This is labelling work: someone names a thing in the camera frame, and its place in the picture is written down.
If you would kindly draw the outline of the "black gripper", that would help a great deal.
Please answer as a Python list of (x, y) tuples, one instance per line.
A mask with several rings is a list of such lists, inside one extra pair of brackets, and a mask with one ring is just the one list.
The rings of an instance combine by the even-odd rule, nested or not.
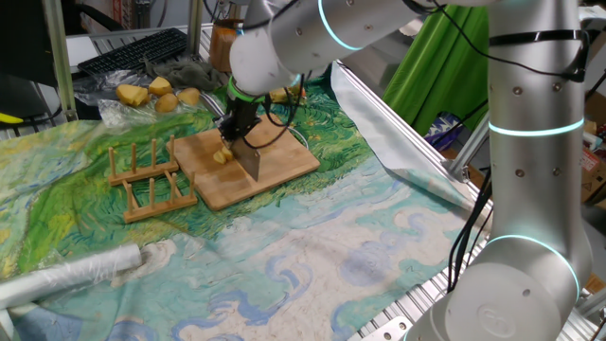
[(260, 123), (258, 107), (257, 102), (239, 98), (228, 99), (227, 116), (217, 119), (217, 128), (222, 139), (233, 142), (236, 138), (245, 138)]

